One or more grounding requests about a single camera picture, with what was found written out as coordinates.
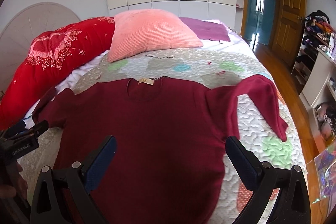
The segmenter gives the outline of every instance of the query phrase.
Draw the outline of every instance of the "purple cloth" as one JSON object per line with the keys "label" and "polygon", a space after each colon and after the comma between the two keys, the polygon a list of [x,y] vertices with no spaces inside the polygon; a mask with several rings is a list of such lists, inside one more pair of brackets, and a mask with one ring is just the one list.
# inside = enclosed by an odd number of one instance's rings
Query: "purple cloth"
{"label": "purple cloth", "polygon": [[187,25],[199,39],[213,40],[213,41],[227,41],[230,38],[227,35],[227,30],[222,24],[202,21],[199,19],[180,17],[180,20]]}

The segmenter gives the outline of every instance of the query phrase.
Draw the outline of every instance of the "wooden door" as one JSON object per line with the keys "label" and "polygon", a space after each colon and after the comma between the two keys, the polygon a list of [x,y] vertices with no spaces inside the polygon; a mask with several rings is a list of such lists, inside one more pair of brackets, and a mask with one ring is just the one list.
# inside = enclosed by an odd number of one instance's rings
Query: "wooden door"
{"label": "wooden door", "polygon": [[294,63],[301,44],[302,21],[306,0],[280,0],[279,17],[272,50],[289,67]]}

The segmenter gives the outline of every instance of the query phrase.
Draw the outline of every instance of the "metal screw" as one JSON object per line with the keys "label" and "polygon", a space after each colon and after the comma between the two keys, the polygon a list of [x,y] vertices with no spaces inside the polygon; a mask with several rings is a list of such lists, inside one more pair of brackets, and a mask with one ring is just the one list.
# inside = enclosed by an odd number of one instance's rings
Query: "metal screw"
{"label": "metal screw", "polygon": [[42,168],[42,173],[46,173],[49,171],[49,166],[45,166]]}
{"label": "metal screw", "polygon": [[266,169],[272,167],[272,165],[271,165],[268,161],[264,161],[264,162],[262,163],[262,165],[263,165],[263,167],[265,167]]}
{"label": "metal screw", "polygon": [[72,164],[72,168],[78,168],[81,166],[81,163],[79,161],[75,161],[73,164]]}
{"label": "metal screw", "polygon": [[300,171],[301,171],[301,167],[298,166],[298,165],[294,165],[294,170],[295,170],[296,172],[300,172]]}

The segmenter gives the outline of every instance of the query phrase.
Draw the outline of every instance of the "human hand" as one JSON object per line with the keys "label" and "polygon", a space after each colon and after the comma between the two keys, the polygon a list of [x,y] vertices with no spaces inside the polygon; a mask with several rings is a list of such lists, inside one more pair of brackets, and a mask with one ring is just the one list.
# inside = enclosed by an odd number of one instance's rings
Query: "human hand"
{"label": "human hand", "polygon": [[[19,172],[23,171],[23,168],[20,164],[16,163],[17,170]],[[27,189],[28,184],[23,179],[23,177],[19,174],[17,179],[16,188],[10,185],[0,185],[0,198],[13,198],[16,196],[18,192],[24,199],[27,199]]]}

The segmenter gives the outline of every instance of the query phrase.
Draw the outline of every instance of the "maroon long-sleeve shirt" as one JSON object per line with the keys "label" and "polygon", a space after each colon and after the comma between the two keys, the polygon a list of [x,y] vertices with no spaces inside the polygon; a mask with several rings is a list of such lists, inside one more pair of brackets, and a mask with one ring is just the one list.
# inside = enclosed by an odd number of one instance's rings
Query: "maroon long-sleeve shirt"
{"label": "maroon long-sleeve shirt", "polygon": [[236,96],[245,93],[285,141],[276,88],[261,75],[214,90],[178,79],[97,83],[78,95],[65,89],[42,99],[34,119],[64,128],[55,169],[116,137],[116,155],[91,192],[110,223],[205,224],[225,174],[225,139],[239,137]]}

